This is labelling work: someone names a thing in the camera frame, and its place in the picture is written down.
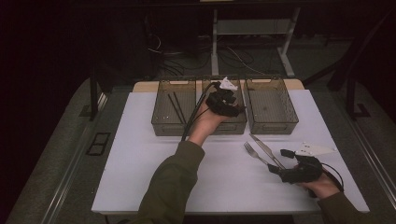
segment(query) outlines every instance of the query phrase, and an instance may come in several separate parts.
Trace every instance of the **black wall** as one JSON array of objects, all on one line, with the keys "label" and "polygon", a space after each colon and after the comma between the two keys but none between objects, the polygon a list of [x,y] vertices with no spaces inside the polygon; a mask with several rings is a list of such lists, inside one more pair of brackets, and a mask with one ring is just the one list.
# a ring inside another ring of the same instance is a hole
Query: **black wall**
[{"label": "black wall", "polygon": [[368,43],[351,75],[367,88],[396,123],[395,40],[396,11],[393,9]]},{"label": "black wall", "polygon": [[0,223],[7,220],[71,96],[88,77],[86,46],[69,5],[15,2],[0,6]]}]

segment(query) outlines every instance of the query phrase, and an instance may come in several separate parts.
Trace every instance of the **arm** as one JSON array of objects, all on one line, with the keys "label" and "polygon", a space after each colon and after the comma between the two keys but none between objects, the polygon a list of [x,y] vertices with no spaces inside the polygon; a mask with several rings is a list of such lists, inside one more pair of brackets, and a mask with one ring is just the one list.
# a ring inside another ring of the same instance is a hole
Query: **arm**
[{"label": "arm", "polygon": [[313,182],[301,183],[302,187],[312,189],[318,196],[318,205],[322,211],[324,223],[359,223],[375,224],[377,221],[370,215],[359,212],[335,184],[322,174]]},{"label": "arm", "polygon": [[[207,105],[202,104],[198,114],[206,109]],[[189,139],[180,142],[175,155],[163,161],[155,171],[132,223],[183,222],[186,203],[198,179],[198,167],[205,155],[201,146],[226,119],[210,110],[197,118]]]}]

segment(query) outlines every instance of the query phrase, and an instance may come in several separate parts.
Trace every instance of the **motion capture controller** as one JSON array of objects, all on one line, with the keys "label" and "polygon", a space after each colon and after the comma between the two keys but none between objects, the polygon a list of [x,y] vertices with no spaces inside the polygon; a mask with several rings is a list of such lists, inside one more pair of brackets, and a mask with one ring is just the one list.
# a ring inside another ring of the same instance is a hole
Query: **motion capture controller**
[{"label": "motion capture controller", "polygon": [[[317,158],[296,155],[295,152],[286,149],[281,149],[280,154],[291,159],[296,158],[298,162],[293,169],[279,169],[274,166],[269,169],[271,173],[279,175],[282,182],[288,182],[291,184],[312,182],[318,180],[321,174],[324,173],[334,182],[341,192],[344,192],[344,187],[338,179],[330,172],[324,170],[322,163]],[[317,197],[312,190],[309,190],[309,195],[314,198]]]},{"label": "motion capture controller", "polygon": [[216,91],[211,92],[205,102],[215,114],[227,117],[238,117],[238,115],[245,110],[245,107],[235,104],[236,98],[233,97],[233,92],[231,91],[235,90],[235,87],[230,86],[231,83],[229,83],[228,79],[224,78],[224,80],[222,83],[219,81],[213,83]]}]

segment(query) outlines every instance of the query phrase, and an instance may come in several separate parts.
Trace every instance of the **fork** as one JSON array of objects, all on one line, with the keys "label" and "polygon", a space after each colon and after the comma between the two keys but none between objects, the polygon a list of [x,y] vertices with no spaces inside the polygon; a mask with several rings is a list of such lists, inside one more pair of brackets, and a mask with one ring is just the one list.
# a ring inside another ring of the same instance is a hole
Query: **fork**
[{"label": "fork", "polygon": [[261,158],[261,157],[259,156],[259,154],[257,153],[257,151],[254,150],[253,147],[252,147],[248,142],[246,142],[246,143],[244,144],[244,146],[245,146],[245,149],[247,150],[247,153],[248,153],[251,157],[256,158],[256,159],[259,159],[259,160],[261,160],[262,162],[264,162],[266,165],[269,165],[268,161],[266,161],[265,159]]}]

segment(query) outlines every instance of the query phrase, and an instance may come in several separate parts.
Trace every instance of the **cord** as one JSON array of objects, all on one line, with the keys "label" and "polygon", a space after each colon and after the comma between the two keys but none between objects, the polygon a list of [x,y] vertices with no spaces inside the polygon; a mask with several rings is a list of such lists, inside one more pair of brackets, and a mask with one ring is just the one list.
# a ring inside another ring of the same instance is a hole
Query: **cord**
[{"label": "cord", "polygon": [[[254,58],[253,58],[253,56],[251,56],[251,54],[249,54],[249,53],[247,53],[246,51],[241,50],[241,49],[240,49],[240,51],[244,52],[244,53],[250,58],[250,61],[249,61],[249,62],[247,62],[246,60],[243,60],[243,62],[244,62],[245,64],[254,63]],[[241,62],[239,59],[235,59],[235,56],[234,56],[233,53],[232,53],[232,55],[233,55],[233,57],[229,57],[229,56],[227,56],[227,55],[224,55],[224,57],[227,58],[227,59],[236,61],[236,62],[238,62],[238,63]]]},{"label": "cord", "polygon": [[165,66],[168,70],[170,70],[170,69],[172,69],[172,70],[174,70],[174,71],[176,71],[176,73],[178,73],[179,75],[181,75],[181,76],[184,76],[184,69],[183,68],[181,68],[182,70],[181,70],[181,72],[177,69],[177,68],[175,68],[174,66],[170,66],[170,65],[168,65],[168,64],[163,64],[163,66]]},{"label": "cord", "polygon": [[[149,51],[161,54],[163,57],[166,57],[166,58],[175,58],[175,56],[177,56],[177,55],[190,55],[190,53],[185,52],[185,51],[172,51],[172,50],[166,49],[163,47],[163,42],[157,35],[150,34],[150,37],[152,37],[152,36],[157,38],[158,45],[155,49],[152,47],[149,47],[148,48]],[[210,47],[211,47],[210,45],[208,45],[206,47],[201,47],[201,48],[199,48],[198,52],[206,52],[210,49]]]},{"label": "cord", "polygon": [[206,110],[201,112],[201,114],[197,115],[197,117],[195,117],[195,119],[192,121],[192,123],[194,123],[199,117],[201,117],[201,115],[203,115],[207,110],[209,110],[209,108],[207,108]]},{"label": "cord", "polygon": [[176,76],[176,77],[178,77],[178,76],[183,76],[183,74],[182,74],[180,71],[178,71],[176,68],[174,68],[174,67],[171,67],[171,66],[161,66],[161,65],[158,65],[158,67],[160,67],[161,69],[163,69],[164,73],[167,71],[168,73],[170,73],[171,75]]},{"label": "cord", "polygon": [[259,74],[265,75],[263,72],[257,71],[256,69],[253,69],[253,68],[249,67],[247,64],[245,64],[244,61],[239,57],[239,55],[238,55],[235,51],[233,51],[233,49],[231,49],[230,47],[226,47],[226,48],[229,49],[229,50],[239,59],[239,61],[240,61],[246,68],[250,69],[250,70],[253,71],[253,72],[257,72],[257,73],[259,73]]},{"label": "cord", "polygon": [[197,105],[195,106],[194,110],[192,111],[192,114],[189,118],[189,122],[187,123],[186,128],[184,129],[184,133],[183,133],[183,136],[181,137],[181,141],[186,141],[187,134],[189,133],[192,124],[195,122],[195,115],[197,114],[199,107],[201,106],[202,102],[204,101],[207,91],[213,85],[215,85],[215,83],[211,82],[209,85],[207,85],[207,87],[202,92]]},{"label": "cord", "polygon": [[208,54],[208,56],[206,57],[205,62],[203,64],[200,64],[197,67],[186,67],[186,66],[182,65],[181,63],[177,63],[177,62],[174,62],[174,61],[169,60],[169,59],[166,60],[166,61],[169,62],[169,63],[174,63],[174,64],[178,65],[180,68],[183,68],[183,69],[186,69],[186,70],[196,70],[196,69],[200,69],[200,68],[205,67],[207,65],[207,63],[209,62],[209,59],[210,59],[210,54]]},{"label": "cord", "polygon": [[183,66],[172,66],[172,65],[169,65],[169,64],[166,64],[166,63],[163,63],[165,66],[167,66],[167,67],[172,67],[172,68],[174,68],[175,70],[177,70],[178,71],[178,69],[181,69],[181,73],[184,75],[184,70],[185,70],[185,67],[183,67]]},{"label": "cord", "polygon": [[218,56],[219,56],[219,58],[221,59],[221,61],[222,62],[224,62],[225,64],[227,64],[228,66],[230,66],[230,67],[232,67],[232,68],[245,68],[245,66],[235,66],[235,65],[233,65],[233,64],[230,64],[230,63],[227,63],[224,59],[223,59],[223,57],[225,57],[225,55],[223,55],[221,52],[218,52]]},{"label": "cord", "polygon": [[335,170],[332,166],[330,166],[329,164],[326,164],[326,163],[321,163],[322,165],[325,165],[325,166],[327,166],[327,167],[329,167],[329,168],[331,168],[332,170],[334,170],[337,174],[338,174],[338,176],[340,177],[340,180],[341,180],[341,187],[343,187],[344,188],[344,180],[343,180],[343,177],[341,177],[341,175],[340,175],[340,173],[338,173],[338,171],[337,170]]}]

